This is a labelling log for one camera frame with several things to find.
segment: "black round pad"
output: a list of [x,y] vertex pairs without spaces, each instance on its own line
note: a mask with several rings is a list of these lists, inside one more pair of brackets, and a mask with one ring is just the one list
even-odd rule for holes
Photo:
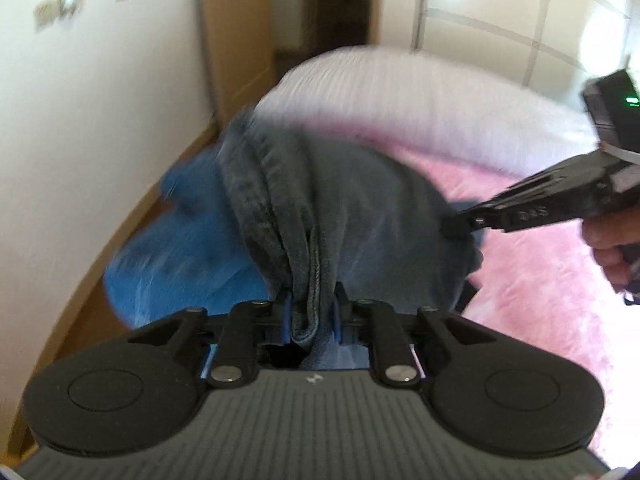
[[199,390],[160,347],[104,343],[47,367],[28,384],[37,439],[66,452],[117,454],[162,442],[191,419]]
[[516,412],[542,410],[560,395],[556,380],[535,370],[503,370],[489,377],[484,387],[493,402]]
[[587,370],[516,340],[460,349],[429,396],[449,431],[479,449],[520,458],[584,446],[604,408]]
[[142,390],[142,380],[131,372],[98,370],[75,379],[69,386],[69,397],[85,410],[114,412],[136,402]]

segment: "bed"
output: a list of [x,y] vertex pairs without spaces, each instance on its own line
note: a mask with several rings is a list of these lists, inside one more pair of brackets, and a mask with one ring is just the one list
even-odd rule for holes
[[[373,144],[437,184],[449,200],[485,200],[521,177],[591,151],[584,114],[498,76],[423,54],[339,50],[292,70],[258,104],[268,120]],[[572,221],[487,232],[481,286],[465,316],[571,359],[606,393],[591,449],[635,464],[640,386],[635,327]]]

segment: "metal screw head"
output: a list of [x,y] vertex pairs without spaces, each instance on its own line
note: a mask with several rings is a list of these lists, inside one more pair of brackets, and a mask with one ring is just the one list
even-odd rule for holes
[[237,366],[217,366],[211,371],[211,378],[221,383],[232,383],[242,377],[242,370]]
[[393,365],[385,370],[388,379],[396,383],[407,383],[418,376],[418,370],[407,365]]

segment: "ribbed gray surface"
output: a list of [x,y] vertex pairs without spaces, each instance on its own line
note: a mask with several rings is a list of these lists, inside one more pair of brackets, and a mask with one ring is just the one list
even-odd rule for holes
[[500,458],[464,444],[417,394],[378,386],[366,370],[264,370],[210,394],[197,418],[154,448],[88,459],[43,449],[26,480],[437,479],[568,480],[606,468],[581,450],[547,460]]

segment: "wooden door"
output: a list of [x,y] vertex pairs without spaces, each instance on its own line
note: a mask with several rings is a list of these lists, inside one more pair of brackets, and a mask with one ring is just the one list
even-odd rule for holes
[[221,126],[275,83],[269,0],[200,0]]

